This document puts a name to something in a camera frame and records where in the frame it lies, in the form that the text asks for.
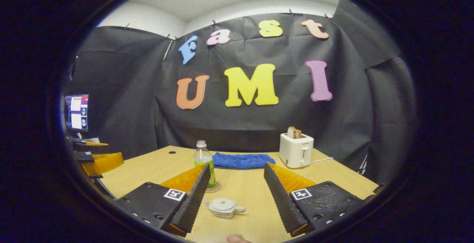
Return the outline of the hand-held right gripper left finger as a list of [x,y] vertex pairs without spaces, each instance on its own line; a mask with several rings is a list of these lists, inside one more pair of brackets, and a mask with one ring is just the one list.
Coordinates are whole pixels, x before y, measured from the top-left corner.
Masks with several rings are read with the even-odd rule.
[[145,182],[115,203],[156,229],[185,237],[191,233],[210,176],[210,166],[204,163],[162,184]]

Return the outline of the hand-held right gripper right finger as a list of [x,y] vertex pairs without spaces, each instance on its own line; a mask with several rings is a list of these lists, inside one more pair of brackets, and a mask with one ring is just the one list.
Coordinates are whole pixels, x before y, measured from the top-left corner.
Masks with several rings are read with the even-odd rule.
[[272,163],[265,164],[264,179],[291,237],[332,227],[367,203],[331,181],[316,184]]

